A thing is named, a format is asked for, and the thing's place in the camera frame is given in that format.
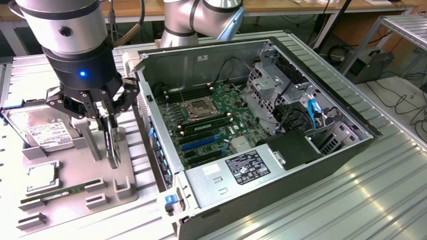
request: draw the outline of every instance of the motherboard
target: motherboard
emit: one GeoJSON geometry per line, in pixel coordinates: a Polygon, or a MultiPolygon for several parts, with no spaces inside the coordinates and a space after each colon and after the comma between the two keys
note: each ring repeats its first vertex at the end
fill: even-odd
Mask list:
{"type": "Polygon", "coordinates": [[[185,169],[250,149],[268,136],[245,103],[249,92],[228,83],[202,89],[155,99],[185,169]]]}

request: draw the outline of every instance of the warning label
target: warning label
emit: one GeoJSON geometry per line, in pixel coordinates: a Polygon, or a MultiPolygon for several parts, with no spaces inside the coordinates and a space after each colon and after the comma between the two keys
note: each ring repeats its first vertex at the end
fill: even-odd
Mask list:
{"type": "Polygon", "coordinates": [[[62,122],[31,126],[26,130],[41,148],[55,147],[73,141],[62,122]]]}
{"type": "Polygon", "coordinates": [[[240,185],[252,182],[254,179],[270,173],[256,150],[225,160],[225,163],[240,185]]]}

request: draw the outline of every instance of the cpu socket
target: cpu socket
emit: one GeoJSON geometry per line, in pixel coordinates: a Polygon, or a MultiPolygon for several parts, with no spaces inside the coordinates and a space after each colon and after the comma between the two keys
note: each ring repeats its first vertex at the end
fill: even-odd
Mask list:
{"type": "Polygon", "coordinates": [[[190,120],[198,120],[218,113],[212,100],[208,97],[189,100],[183,102],[182,106],[187,112],[190,120]]]}

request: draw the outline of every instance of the silver robot arm joint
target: silver robot arm joint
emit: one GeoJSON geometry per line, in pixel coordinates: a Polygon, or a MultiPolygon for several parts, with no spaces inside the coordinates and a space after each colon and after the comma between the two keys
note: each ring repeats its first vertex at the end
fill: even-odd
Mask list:
{"type": "Polygon", "coordinates": [[[244,18],[241,0],[163,0],[159,47],[197,44],[197,33],[226,41],[244,18]]]}

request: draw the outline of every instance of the sheet metal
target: sheet metal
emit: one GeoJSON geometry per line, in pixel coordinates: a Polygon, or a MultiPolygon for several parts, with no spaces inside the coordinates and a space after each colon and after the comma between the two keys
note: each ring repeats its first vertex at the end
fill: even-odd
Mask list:
{"type": "Polygon", "coordinates": [[[381,24],[427,51],[427,17],[422,15],[384,16],[381,24]]]}
{"type": "MultiPolygon", "coordinates": [[[[398,123],[340,77],[337,71],[305,47],[298,39],[281,31],[240,34],[234,39],[274,36],[337,91],[382,138],[358,154],[337,172],[241,220],[206,235],[220,239],[425,239],[427,238],[427,155],[425,144],[409,136],[398,123]]],[[[200,42],[213,40],[204,38],[200,42]]],[[[119,47],[113,51],[118,71],[121,54],[154,45],[119,47]]],[[[15,57],[11,68],[10,94],[21,96],[22,87],[57,84],[43,56],[15,57]]],[[[174,239],[171,226],[161,219],[155,205],[157,187],[145,149],[130,112],[118,118],[125,127],[135,176],[138,199],[125,205],[51,227],[25,239],[66,236],[86,239],[174,239]]],[[[15,161],[19,152],[0,139],[0,159],[15,161]]]]}

